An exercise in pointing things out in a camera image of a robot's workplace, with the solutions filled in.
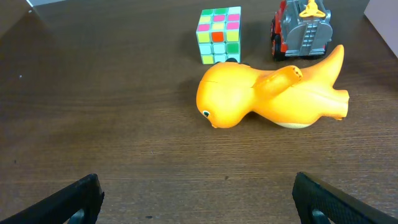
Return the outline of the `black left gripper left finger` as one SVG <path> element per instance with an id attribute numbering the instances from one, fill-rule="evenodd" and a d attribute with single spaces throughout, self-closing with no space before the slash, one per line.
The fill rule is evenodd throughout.
<path id="1" fill-rule="evenodd" d="M 103 200 L 98 175 L 89 174 L 1 223 L 95 224 Z"/>

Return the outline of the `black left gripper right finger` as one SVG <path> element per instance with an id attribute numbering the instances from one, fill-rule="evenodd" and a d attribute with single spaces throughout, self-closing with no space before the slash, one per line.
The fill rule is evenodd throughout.
<path id="1" fill-rule="evenodd" d="M 397 224 L 396 218 L 306 172 L 295 176 L 292 196 L 302 224 Z"/>

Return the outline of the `colourful puzzle cube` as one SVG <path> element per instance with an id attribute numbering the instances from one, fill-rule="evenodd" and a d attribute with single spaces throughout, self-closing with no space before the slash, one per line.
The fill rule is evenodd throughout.
<path id="1" fill-rule="evenodd" d="M 241 61 L 241 7 L 204 9 L 196 29 L 201 62 Z"/>

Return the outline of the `red grey toy truck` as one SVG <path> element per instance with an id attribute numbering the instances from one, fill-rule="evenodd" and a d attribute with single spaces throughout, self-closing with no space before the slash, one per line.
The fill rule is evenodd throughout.
<path id="1" fill-rule="evenodd" d="M 333 35 L 330 19 L 323 0 L 282 0 L 271 21 L 274 60 L 324 56 Z"/>

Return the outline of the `orange rubber dinosaur toy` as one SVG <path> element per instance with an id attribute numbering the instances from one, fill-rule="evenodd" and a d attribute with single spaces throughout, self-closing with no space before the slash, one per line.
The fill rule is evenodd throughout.
<path id="1" fill-rule="evenodd" d="M 196 104 L 214 128 L 232 128 L 254 112 L 285 128 L 306 128 L 321 117 L 342 120 L 349 93 L 333 85 L 345 48 L 337 45 L 315 65 L 259 70 L 231 58 L 210 67 L 199 82 Z"/>

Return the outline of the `white cardboard box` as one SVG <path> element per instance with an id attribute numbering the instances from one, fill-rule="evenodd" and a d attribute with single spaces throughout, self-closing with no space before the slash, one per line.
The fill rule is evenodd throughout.
<path id="1" fill-rule="evenodd" d="M 397 0 L 370 0 L 364 15 L 397 56 Z"/>

